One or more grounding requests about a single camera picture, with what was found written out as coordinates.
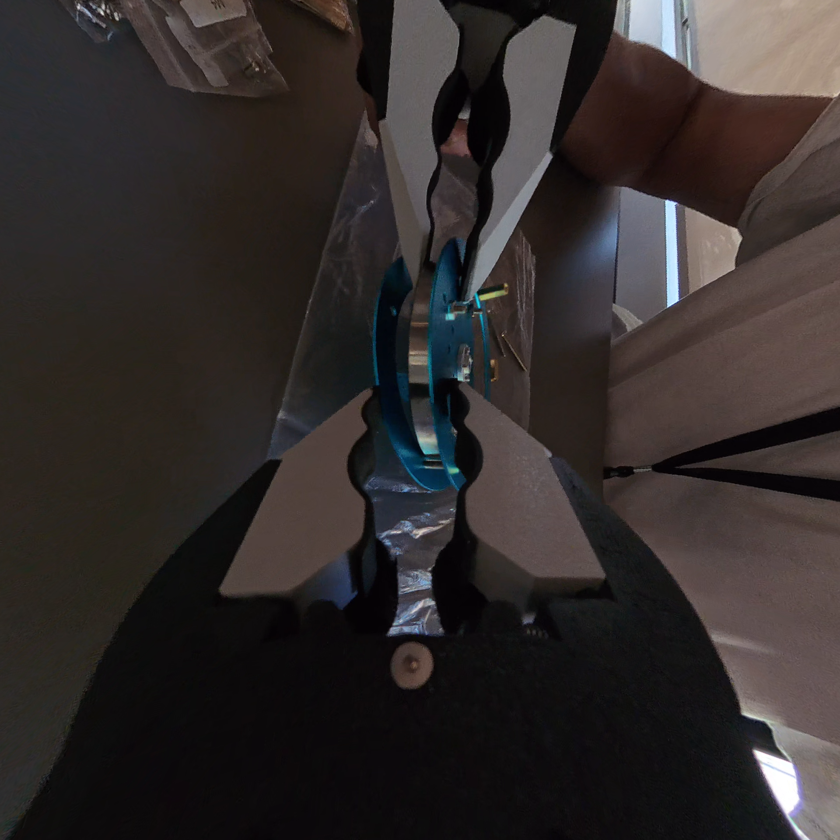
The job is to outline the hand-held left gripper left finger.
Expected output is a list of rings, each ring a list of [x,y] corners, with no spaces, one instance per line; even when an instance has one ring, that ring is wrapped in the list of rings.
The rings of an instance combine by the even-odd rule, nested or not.
[[[380,417],[377,390],[364,389],[282,456],[221,596],[280,599],[300,618],[332,603],[357,632],[391,629],[396,562],[377,538],[366,491]]]

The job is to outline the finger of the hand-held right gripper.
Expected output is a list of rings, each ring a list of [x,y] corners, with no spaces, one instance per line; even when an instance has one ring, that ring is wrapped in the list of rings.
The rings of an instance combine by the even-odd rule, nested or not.
[[[463,296],[487,280],[552,158],[552,137],[576,26],[539,18],[508,37],[490,73],[481,127],[489,149],[478,179],[478,216],[465,253]]]
[[[441,2],[395,1],[380,132],[402,257],[412,277],[420,275],[432,244],[429,191],[440,164],[434,109],[458,51],[458,27]]]

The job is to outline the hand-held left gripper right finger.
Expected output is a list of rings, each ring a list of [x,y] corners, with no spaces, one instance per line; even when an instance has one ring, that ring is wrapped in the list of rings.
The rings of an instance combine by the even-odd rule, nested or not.
[[[450,408],[465,483],[434,564],[444,632],[476,627],[489,603],[525,616],[556,597],[596,592],[605,573],[548,450],[470,385],[453,386]]]

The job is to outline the blue round rotating base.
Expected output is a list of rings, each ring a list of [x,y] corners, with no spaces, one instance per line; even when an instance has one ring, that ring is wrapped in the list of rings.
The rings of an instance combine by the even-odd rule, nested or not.
[[[399,258],[385,273],[374,310],[382,421],[408,475],[431,491],[466,481],[455,461],[455,385],[490,394],[487,315],[478,295],[459,298],[465,254],[466,242],[451,238],[415,286]]]

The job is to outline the person's right forearm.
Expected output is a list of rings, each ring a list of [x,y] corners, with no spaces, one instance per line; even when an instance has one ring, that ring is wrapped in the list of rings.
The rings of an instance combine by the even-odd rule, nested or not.
[[[560,145],[578,172],[731,227],[830,98],[725,91],[651,45],[613,33]]]

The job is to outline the grey desk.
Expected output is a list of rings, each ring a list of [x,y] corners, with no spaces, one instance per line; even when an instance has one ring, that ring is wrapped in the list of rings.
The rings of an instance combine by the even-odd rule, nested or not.
[[[276,98],[2,2],[2,659],[102,646],[266,456],[362,105],[352,36],[256,10]]]

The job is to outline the person's right hand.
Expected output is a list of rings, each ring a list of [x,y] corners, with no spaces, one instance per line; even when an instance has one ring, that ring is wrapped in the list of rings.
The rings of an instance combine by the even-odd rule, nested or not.
[[[471,159],[478,165],[485,163],[489,134],[485,121],[476,114],[473,108],[459,114],[450,135],[440,147],[442,154]]]

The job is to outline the clear plastic bag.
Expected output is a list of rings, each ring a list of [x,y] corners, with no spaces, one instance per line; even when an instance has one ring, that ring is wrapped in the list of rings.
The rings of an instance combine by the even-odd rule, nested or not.
[[[360,391],[373,385],[372,327],[383,276],[399,256],[398,236],[382,149],[362,120],[339,202],[314,282],[287,389],[269,445],[278,459]],[[536,258],[518,227],[489,284],[509,293],[487,304],[490,355],[498,380],[490,400],[511,420],[529,427]],[[432,569],[452,536],[455,490],[432,493],[418,486],[393,453],[384,432],[375,438],[376,467],[366,489],[374,504],[378,538],[397,563],[398,603],[391,635],[443,635],[434,602]]]

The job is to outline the pile of small hardware bags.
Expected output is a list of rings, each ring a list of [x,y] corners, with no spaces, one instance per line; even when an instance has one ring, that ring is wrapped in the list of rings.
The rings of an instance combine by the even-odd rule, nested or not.
[[[244,98],[267,98],[288,90],[249,1],[60,4],[98,43],[131,29],[174,88]]]

